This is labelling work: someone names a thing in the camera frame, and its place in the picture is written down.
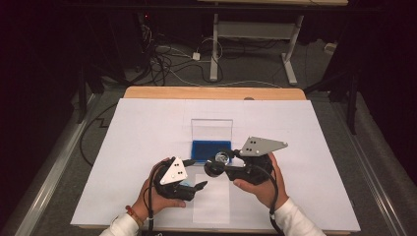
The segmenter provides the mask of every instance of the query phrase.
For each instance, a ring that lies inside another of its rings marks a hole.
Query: gray carpet
[[[304,88],[319,81],[326,69],[329,55],[324,54],[323,42],[312,43],[309,46],[297,45],[292,64],[299,80],[298,88]],[[279,53],[285,50],[286,44],[278,43],[272,49],[259,49],[248,52],[244,57],[238,59],[226,59],[227,56],[234,56],[233,53],[224,52],[223,60],[220,59],[220,66],[223,71],[223,81],[221,84],[230,84],[244,81],[261,81],[271,83],[276,86],[287,88],[286,76],[281,68]],[[193,50],[176,45],[187,54]],[[175,63],[180,63],[184,59],[171,57]],[[203,67],[205,77],[209,75],[209,64],[199,63]],[[208,85],[201,78],[200,68],[189,67],[176,73],[181,80],[199,85]],[[133,78],[136,73],[127,71],[127,75]],[[167,86],[188,86],[172,74],[166,77]],[[121,88],[105,79],[106,91],[102,95],[98,106],[93,111],[92,117],[107,108],[110,104],[117,102],[118,98],[124,94]],[[234,84],[233,87],[269,87],[260,83]],[[335,106],[344,107],[343,104],[332,104],[327,99],[325,92],[313,92],[308,96],[312,100],[318,119],[322,126],[328,147],[334,158],[334,162],[342,178],[347,194],[354,204],[354,210],[359,220],[362,231],[353,235],[392,235],[387,226],[384,216],[381,214],[376,199],[365,178],[357,157],[357,151],[352,145],[350,135],[344,129],[344,124],[339,119],[339,114]],[[104,113],[104,124],[111,120],[114,109]],[[83,139],[83,147],[86,157],[93,162],[101,143],[106,134],[106,128],[99,128],[100,122],[95,121],[86,132]],[[395,211],[398,213],[406,232],[412,235],[417,232],[417,190],[415,185],[406,176],[404,170],[396,161],[391,150],[387,146],[381,132],[369,116],[366,104],[358,97],[358,107],[356,114],[357,136],[363,151],[376,170],[376,175],[381,181],[384,189],[393,203]],[[48,169],[53,163],[53,156],[45,162],[44,167],[39,171],[36,180],[30,190],[22,200],[15,214],[11,217],[2,235],[14,235],[20,225],[32,199],[37,193],[46,177]],[[47,206],[42,218],[38,222],[32,235],[98,235],[101,230],[81,229],[70,225],[70,221],[78,200],[83,192],[85,183],[88,180],[90,167],[83,160],[78,148],[73,152],[66,171],[64,172],[59,185]],[[194,233],[169,233],[163,235],[195,235]]]

